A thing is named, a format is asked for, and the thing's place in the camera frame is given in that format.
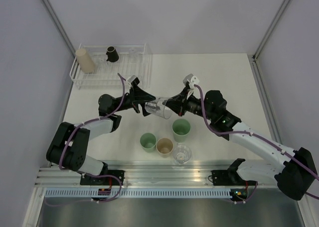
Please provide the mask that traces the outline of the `tall green plastic cup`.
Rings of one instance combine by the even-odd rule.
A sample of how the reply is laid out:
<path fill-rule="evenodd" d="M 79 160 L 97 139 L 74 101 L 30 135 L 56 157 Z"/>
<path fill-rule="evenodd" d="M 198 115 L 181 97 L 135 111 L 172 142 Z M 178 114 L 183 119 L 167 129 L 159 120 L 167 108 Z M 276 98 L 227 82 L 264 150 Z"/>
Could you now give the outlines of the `tall green plastic cup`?
<path fill-rule="evenodd" d="M 190 133 L 191 125 L 185 119 L 177 119 L 172 124 L 173 138 L 177 143 L 182 143 L 186 140 Z"/>

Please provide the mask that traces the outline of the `short green plastic cup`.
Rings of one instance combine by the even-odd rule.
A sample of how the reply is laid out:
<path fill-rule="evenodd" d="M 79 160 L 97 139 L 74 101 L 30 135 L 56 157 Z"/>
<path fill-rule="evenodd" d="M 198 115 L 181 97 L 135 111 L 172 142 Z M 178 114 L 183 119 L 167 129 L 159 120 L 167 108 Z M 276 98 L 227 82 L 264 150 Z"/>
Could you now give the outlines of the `short green plastic cup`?
<path fill-rule="evenodd" d="M 152 133 L 144 133 L 140 138 L 140 145 L 146 152 L 153 152 L 156 148 L 157 138 Z"/>

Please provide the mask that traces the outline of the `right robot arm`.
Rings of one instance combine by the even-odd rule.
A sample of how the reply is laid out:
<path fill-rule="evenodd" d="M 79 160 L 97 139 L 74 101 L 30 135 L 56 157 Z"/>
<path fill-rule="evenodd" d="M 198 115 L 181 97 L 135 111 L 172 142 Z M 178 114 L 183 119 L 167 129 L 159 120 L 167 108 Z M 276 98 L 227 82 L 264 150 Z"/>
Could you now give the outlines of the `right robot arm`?
<path fill-rule="evenodd" d="M 237 143 L 278 167 L 275 180 L 288 197 L 300 200 L 318 177 L 311 153 L 301 147 L 294 150 L 254 133 L 240 118 L 226 109 L 227 101 L 218 90 L 201 93 L 200 98 L 189 95 L 189 88 L 169 98 L 165 106 L 183 116 L 190 112 L 203 117 L 208 129 L 228 141 Z"/>

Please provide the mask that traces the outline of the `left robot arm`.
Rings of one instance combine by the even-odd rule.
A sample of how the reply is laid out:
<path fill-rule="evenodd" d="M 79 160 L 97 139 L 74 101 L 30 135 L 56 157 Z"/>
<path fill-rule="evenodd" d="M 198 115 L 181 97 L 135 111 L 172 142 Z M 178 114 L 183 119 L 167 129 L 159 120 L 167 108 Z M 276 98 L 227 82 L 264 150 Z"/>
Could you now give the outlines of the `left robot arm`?
<path fill-rule="evenodd" d="M 122 82 L 122 95 L 113 97 L 103 94 L 98 100 L 97 118 L 71 124 L 62 122 L 47 150 L 47 161 L 57 164 L 61 170 L 71 170 L 81 174 L 91 176 L 97 185 L 104 185 L 108 182 L 109 173 L 107 164 L 87 155 L 88 143 L 102 134 L 112 133 L 118 129 L 122 117 L 116 112 L 133 109 L 140 113 L 139 106 L 142 107 L 143 115 L 146 115 L 145 103 L 154 101 L 155 96 L 147 93 L 139 87 L 137 77 L 129 81 L 130 89 L 125 92 L 125 79 Z"/>

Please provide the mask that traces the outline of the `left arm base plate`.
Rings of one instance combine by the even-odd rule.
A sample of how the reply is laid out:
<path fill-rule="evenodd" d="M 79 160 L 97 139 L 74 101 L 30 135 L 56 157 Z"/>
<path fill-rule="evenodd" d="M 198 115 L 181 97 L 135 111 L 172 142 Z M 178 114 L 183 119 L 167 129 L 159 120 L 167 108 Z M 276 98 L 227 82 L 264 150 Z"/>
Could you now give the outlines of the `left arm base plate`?
<path fill-rule="evenodd" d="M 96 177 L 85 174 L 81 180 L 81 186 L 119 186 L 125 178 L 124 170 L 108 170 L 107 177 Z"/>

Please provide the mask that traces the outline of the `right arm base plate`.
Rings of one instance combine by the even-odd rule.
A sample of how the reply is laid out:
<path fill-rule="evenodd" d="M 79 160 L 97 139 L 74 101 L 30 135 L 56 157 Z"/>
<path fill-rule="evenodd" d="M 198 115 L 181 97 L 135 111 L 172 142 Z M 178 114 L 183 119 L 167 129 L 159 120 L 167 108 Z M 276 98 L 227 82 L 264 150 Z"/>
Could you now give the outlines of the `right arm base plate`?
<path fill-rule="evenodd" d="M 227 170 L 212 170 L 211 180 L 213 186 L 245 186 L 246 181 L 243 180 L 236 172 L 228 172 Z"/>

